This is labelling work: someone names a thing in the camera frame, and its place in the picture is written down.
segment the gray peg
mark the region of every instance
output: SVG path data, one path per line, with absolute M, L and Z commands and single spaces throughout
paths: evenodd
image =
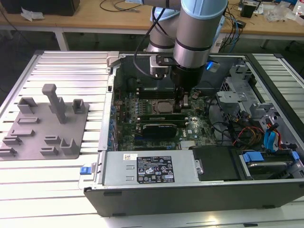
M 56 89 L 55 84 L 44 84 L 42 93 L 48 97 L 49 102 L 52 105 L 52 110 L 56 114 L 59 122 L 64 124 L 66 120 L 65 107 L 61 105 L 56 95 Z

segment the gray block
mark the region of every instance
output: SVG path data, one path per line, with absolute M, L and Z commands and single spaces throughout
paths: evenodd
M 32 97 L 24 97 L 18 103 L 18 108 L 23 114 L 33 114 L 31 107 L 36 107 L 37 104 Z
M 66 103 L 66 123 L 60 124 L 58 118 L 53 114 L 48 105 L 49 103 L 38 103 L 37 106 L 31 107 L 35 114 L 23 114 L 19 112 L 18 116 L 11 129 L 8 132 L 7 137 L 18 136 L 22 143 L 20 145 L 10 145 L 18 154 L 13 157 L 11 156 L 1 156 L 0 161 L 15 161 L 15 160 L 44 160 L 44 159 L 76 159 L 80 154 L 80 148 L 82 143 L 82 138 L 84 134 L 87 114 L 89 110 L 89 104 L 85 104 L 84 114 L 75 114 L 72 107 L 72 103 Z M 38 118 L 38 123 L 33 124 L 19 124 L 18 120 L 25 118 Z M 51 143 L 50 145 L 46 143 L 46 136 L 58 136 L 60 140 L 56 140 L 56 143 Z M 61 139 L 65 139 L 66 142 L 70 142 L 74 139 L 77 147 L 71 149 L 73 153 L 66 152 L 64 154 L 63 150 L 60 149 Z M 49 154 L 44 156 L 41 153 L 41 148 L 48 148 L 50 146 L 56 147 L 58 154 Z M 2 147 L 5 148 L 5 153 L 10 153 L 7 151 L 7 146 L 3 143 Z
M 74 154 L 76 151 L 78 151 L 78 146 L 76 145 L 74 139 L 71 139 L 70 144 L 67 144 L 66 141 L 62 139 L 60 143 L 60 149 L 62 149 L 65 155 L 68 155 Z
M 12 136 L 33 136 L 35 132 L 33 129 L 24 129 L 24 130 L 12 130 L 10 135 Z
M 42 93 L 48 97 L 49 102 L 52 105 L 52 111 L 56 114 L 59 122 L 64 124 L 66 122 L 65 108 L 57 97 L 56 89 L 57 87 L 55 84 L 44 84 Z
M 38 124 L 39 119 L 37 117 L 27 117 L 18 119 L 18 124 Z
M 55 146 L 50 146 L 50 147 L 42 147 L 40 149 L 40 153 L 43 156 L 50 156 L 50 155 L 58 155 L 59 152 Z
M 83 99 L 75 99 L 72 103 L 72 107 L 75 114 L 83 114 L 86 111 Z
M 0 148 L 0 157 L 15 157 L 17 154 L 17 151 L 14 150 L 14 148 L 11 147 L 4 147 Z
M 46 144 L 60 144 L 61 139 L 59 138 L 58 135 L 46 135 L 44 137 L 44 141 Z
M 18 136 L 7 136 L 3 138 L 3 143 L 7 146 L 20 145 L 22 140 Z

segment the table leg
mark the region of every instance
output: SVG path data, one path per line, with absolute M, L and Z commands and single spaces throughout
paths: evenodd
M 263 43 L 261 45 L 261 48 L 266 48 L 266 46 L 267 46 L 267 44 L 268 44 L 269 41 L 270 41 L 269 39 L 264 39 Z
M 69 51 L 68 43 L 64 32 L 54 32 L 57 38 L 57 42 L 59 44 L 61 51 Z

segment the sticker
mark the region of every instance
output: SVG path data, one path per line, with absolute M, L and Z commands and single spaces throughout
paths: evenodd
M 175 182 L 171 156 L 137 157 L 137 182 L 140 184 Z
M 123 156 L 123 159 L 124 160 L 133 160 L 133 161 L 135 161 L 136 160 L 136 158 L 137 158 L 137 154 L 136 153 L 124 153 L 123 154 L 124 156 Z

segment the black floor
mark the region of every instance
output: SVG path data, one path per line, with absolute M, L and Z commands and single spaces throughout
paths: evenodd
M 2 38 L 0 41 L 0 104 L 26 67 L 36 49 L 59 50 L 58 43 L 51 32 L 22 32 L 31 42 L 13 32 L 13 40 Z M 99 34 L 99 43 L 95 43 L 94 34 L 67 33 L 70 50 L 77 51 L 135 51 L 142 36 Z M 304 43 L 294 43 L 289 51 L 285 47 L 290 41 L 271 40 L 266 49 L 260 47 L 262 41 L 240 39 L 233 53 L 281 53 L 284 58 L 304 76 Z

